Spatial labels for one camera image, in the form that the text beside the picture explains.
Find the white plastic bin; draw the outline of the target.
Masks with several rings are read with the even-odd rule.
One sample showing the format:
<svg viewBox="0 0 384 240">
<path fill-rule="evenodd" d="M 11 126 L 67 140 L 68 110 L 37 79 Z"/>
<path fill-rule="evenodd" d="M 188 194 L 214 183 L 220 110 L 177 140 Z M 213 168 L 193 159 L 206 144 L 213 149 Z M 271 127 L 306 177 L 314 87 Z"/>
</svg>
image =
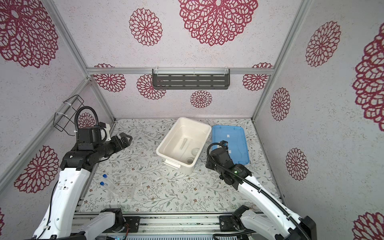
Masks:
<svg viewBox="0 0 384 240">
<path fill-rule="evenodd" d="M 211 134 L 210 125 L 180 117 L 166 134 L 156 153 L 164 165 L 190 175 Z"/>
</svg>

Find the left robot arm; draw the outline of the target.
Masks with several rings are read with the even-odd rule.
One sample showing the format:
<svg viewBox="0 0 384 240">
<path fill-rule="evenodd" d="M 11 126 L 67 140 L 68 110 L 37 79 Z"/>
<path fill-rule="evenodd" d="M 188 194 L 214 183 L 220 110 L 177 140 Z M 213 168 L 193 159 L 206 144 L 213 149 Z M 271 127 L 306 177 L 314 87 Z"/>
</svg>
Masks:
<svg viewBox="0 0 384 240">
<path fill-rule="evenodd" d="M 132 136 L 125 133 L 112 136 L 110 140 L 100 134 L 78 134 L 75 146 L 63 158 L 50 204 L 32 239 L 62 240 L 72 237 L 75 210 L 93 167 L 102 158 L 109 158 L 129 147 L 132 140 Z"/>
</svg>

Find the clear test tube rack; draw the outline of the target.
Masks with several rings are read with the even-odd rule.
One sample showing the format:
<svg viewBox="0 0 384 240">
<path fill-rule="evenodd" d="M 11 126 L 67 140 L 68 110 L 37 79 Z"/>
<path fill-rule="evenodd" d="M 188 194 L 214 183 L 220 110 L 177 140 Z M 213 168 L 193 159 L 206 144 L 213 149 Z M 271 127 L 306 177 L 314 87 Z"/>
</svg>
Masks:
<svg viewBox="0 0 384 240">
<path fill-rule="evenodd" d="M 134 198 L 136 192 L 136 186 L 134 184 L 109 182 L 109 185 L 112 192 L 112 198 L 116 200 Z"/>
</svg>

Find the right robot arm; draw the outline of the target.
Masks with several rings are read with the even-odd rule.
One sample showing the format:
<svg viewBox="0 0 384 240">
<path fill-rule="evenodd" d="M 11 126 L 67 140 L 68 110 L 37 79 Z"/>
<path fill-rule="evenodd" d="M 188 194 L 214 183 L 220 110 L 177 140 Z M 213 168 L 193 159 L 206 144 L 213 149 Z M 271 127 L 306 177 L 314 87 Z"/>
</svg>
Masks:
<svg viewBox="0 0 384 240">
<path fill-rule="evenodd" d="M 271 195 L 244 165 L 234 164 L 227 148 L 210 144 L 206 168 L 214 170 L 227 185 L 247 197 L 264 214 L 240 206 L 224 219 L 222 228 L 237 231 L 234 235 L 259 234 L 267 240 L 316 240 L 317 226 L 310 217 L 301 217 Z"/>
</svg>

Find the blue plastic lid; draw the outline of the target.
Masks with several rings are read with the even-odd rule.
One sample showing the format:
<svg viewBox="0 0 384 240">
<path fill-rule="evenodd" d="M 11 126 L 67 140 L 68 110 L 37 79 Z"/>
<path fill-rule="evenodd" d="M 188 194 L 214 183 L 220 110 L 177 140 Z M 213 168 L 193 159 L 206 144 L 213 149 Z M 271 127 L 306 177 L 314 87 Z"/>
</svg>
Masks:
<svg viewBox="0 0 384 240">
<path fill-rule="evenodd" d="M 215 125 L 212 128 L 212 142 L 227 142 L 228 152 L 234 164 L 247 165 L 250 163 L 245 131 L 238 126 Z"/>
</svg>

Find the blue-capped test tube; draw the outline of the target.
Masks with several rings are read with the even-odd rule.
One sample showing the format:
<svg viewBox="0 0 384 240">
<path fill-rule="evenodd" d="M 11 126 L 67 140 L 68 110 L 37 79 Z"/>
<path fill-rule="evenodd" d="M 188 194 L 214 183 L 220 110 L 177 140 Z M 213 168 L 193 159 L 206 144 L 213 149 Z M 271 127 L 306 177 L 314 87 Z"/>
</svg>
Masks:
<svg viewBox="0 0 384 240">
<path fill-rule="evenodd" d="M 115 196 L 115 187 L 107 182 L 100 182 L 100 186 L 103 190 L 107 192 L 108 198 L 113 198 Z"/>
<path fill-rule="evenodd" d="M 113 193 L 117 194 L 120 192 L 119 187 L 114 183 L 114 181 L 108 177 L 107 174 L 103 174 L 103 183 L 104 186 L 111 190 Z"/>
</svg>

